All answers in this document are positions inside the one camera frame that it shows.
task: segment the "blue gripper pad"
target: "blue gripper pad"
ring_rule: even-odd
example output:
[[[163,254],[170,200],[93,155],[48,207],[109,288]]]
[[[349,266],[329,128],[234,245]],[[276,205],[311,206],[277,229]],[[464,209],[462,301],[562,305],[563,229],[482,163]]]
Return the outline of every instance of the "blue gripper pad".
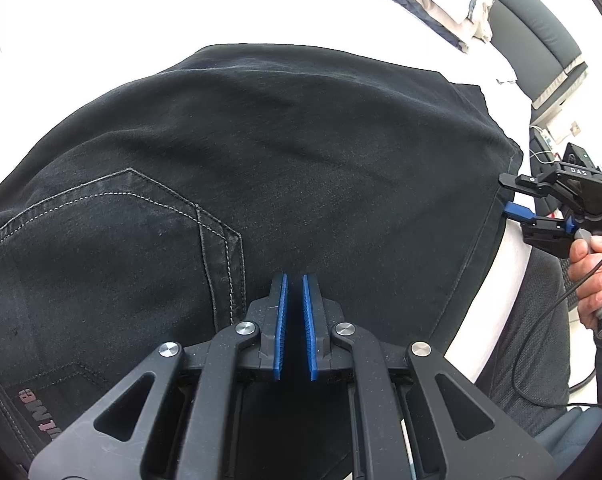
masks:
[[[274,380],[281,379],[283,367],[283,350],[286,345],[286,319],[287,319],[287,274],[283,274],[281,282],[281,295],[278,298],[278,314],[276,316],[276,330],[274,330]]]
[[[307,365],[310,369],[310,380],[315,381],[318,375],[316,365],[316,337],[314,335],[314,317],[310,301],[310,287],[307,276],[303,276],[303,320],[305,321],[305,348],[307,350]]]

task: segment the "white bedding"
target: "white bedding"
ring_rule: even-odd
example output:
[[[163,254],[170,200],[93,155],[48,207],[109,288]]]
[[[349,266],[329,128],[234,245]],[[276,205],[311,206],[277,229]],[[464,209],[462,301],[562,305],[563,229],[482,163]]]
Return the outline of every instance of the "white bedding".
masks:
[[[0,0],[0,182],[63,118],[103,93],[218,43],[322,46],[434,70],[481,87],[527,161],[530,100],[476,40],[463,54],[389,0]],[[529,205],[526,197],[517,201]],[[485,282],[446,353],[478,377],[510,313],[529,247],[508,221]]]

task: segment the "black jeans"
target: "black jeans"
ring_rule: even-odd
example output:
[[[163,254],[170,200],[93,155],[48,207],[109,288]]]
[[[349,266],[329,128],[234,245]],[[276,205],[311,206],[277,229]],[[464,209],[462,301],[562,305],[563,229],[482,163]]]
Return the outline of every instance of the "black jeans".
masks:
[[[156,345],[210,339],[280,269],[288,341],[311,271],[380,339],[444,352],[500,242],[498,174],[521,160],[478,87],[320,48],[209,47],[109,92],[0,185],[0,446],[27,466]],[[320,464],[287,469],[320,478],[342,449],[317,419],[342,412],[304,390],[298,350],[278,388]]]

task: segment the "black cable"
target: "black cable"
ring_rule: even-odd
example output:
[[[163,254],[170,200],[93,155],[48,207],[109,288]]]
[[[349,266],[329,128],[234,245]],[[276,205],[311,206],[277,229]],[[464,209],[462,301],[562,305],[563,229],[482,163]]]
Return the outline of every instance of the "black cable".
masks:
[[[559,296],[559,298],[552,304],[552,306],[541,314],[541,317],[539,317],[539,319],[537,319],[534,322],[534,324],[532,325],[532,328],[527,333],[526,338],[523,340],[523,344],[521,345],[521,348],[519,349],[518,354],[516,354],[516,359],[514,359],[514,365],[512,367],[512,387],[514,388],[514,391],[517,394],[519,394],[519,396],[523,397],[527,402],[530,402],[531,404],[534,404],[535,406],[540,406],[541,408],[567,408],[568,406],[600,406],[600,404],[597,404],[594,402],[568,402],[566,404],[553,404],[551,402],[543,402],[542,400],[532,399],[532,398],[528,397],[526,394],[524,394],[523,391],[521,391],[521,388],[516,384],[516,368],[518,367],[518,362],[521,360],[521,356],[523,355],[523,350],[526,348],[526,345],[530,341],[532,334],[539,327],[542,320],[545,319],[545,317],[549,313],[551,313],[555,308],[557,308],[563,302],[563,300],[565,300],[572,292],[577,290],[581,285],[583,285],[583,283],[585,283],[588,279],[590,279],[590,277],[593,276],[594,273],[596,273],[596,271],[599,269],[599,267],[601,265],[602,265],[602,258],[599,261],[599,263],[597,263],[594,266],[594,268],[592,270],[590,270],[590,272],[588,272],[585,276],[583,276],[580,280],[578,280],[578,282],[576,282],[568,290],[566,290],[564,294],[561,294]]]
[[[594,377],[596,377],[596,368],[594,368],[594,370],[592,370],[590,372],[590,375],[588,375],[580,383],[576,383],[576,384],[574,384],[574,386],[570,386],[570,395],[575,394],[582,388],[585,388],[586,386],[588,386],[588,384],[590,384],[592,382],[592,379],[594,379]]]

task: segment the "screw head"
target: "screw head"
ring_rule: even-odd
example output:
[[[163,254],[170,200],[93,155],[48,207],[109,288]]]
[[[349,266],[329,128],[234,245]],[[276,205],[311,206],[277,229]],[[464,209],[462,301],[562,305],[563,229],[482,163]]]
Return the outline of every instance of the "screw head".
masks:
[[[254,333],[257,326],[251,321],[241,321],[236,325],[236,333],[241,335],[250,335]]]
[[[412,353],[419,357],[426,357],[430,355],[431,351],[431,346],[424,341],[417,341],[412,344]]]
[[[356,327],[351,323],[343,322],[335,326],[334,330],[337,331],[338,335],[352,335]]]
[[[159,354],[161,354],[163,357],[174,357],[176,354],[178,354],[178,345],[172,341],[163,343],[161,346],[159,346]]]

